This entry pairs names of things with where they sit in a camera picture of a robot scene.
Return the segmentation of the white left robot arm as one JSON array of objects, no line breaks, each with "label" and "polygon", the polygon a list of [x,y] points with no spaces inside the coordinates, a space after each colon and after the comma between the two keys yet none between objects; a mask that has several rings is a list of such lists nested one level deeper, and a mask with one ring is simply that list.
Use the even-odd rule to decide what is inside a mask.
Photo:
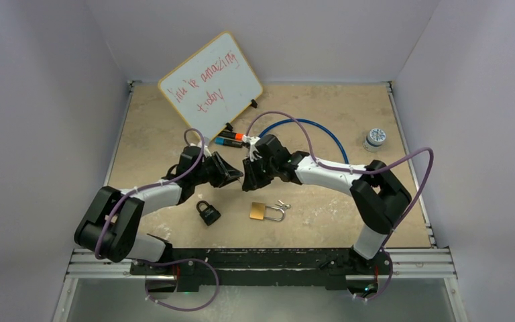
[{"label": "white left robot arm", "polygon": [[218,153],[205,156],[200,147],[185,147],[178,163],[155,183],[129,190],[100,188],[74,232],[74,242],[98,259],[145,261],[156,274],[165,274],[173,265],[172,244],[140,233],[141,218],[184,203],[198,185],[221,188],[242,176]]}]

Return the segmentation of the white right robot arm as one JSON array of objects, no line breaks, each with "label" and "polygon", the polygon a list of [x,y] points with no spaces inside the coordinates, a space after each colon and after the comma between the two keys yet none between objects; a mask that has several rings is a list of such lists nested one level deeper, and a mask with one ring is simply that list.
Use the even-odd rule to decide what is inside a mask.
[{"label": "white right robot arm", "polygon": [[272,134],[262,138],[244,136],[242,141],[249,149],[243,160],[243,191],[261,189],[279,178],[352,197],[363,227],[349,263],[359,273],[375,266],[376,254],[412,202],[410,193],[383,162],[350,165],[314,158],[308,152],[290,153]]}]

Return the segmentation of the blue cable lock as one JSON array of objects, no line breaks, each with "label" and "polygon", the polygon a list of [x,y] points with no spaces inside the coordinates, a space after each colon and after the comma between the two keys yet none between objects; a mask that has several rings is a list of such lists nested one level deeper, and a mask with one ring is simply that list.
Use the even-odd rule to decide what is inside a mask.
[{"label": "blue cable lock", "polygon": [[[298,118],[297,121],[300,123],[303,123],[303,124],[314,126],[318,129],[320,129],[321,131],[325,132],[337,145],[337,147],[343,157],[344,163],[346,163],[346,164],[349,163],[348,155],[345,151],[345,148],[343,147],[343,144],[340,142],[340,140],[337,138],[337,136],[333,132],[331,132],[325,126],[323,126],[315,121],[311,121],[308,119],[301,119],[301,118]],[[266,135],[269,131],[273,130],[274,128],[284,125],[284,124],[287,124],[287,123],[294,123],[294,121],[292,119],[284,119],[282,121],[277,121],[277,122],[267,126],[258,136],[262,137],[262,136]]]}]

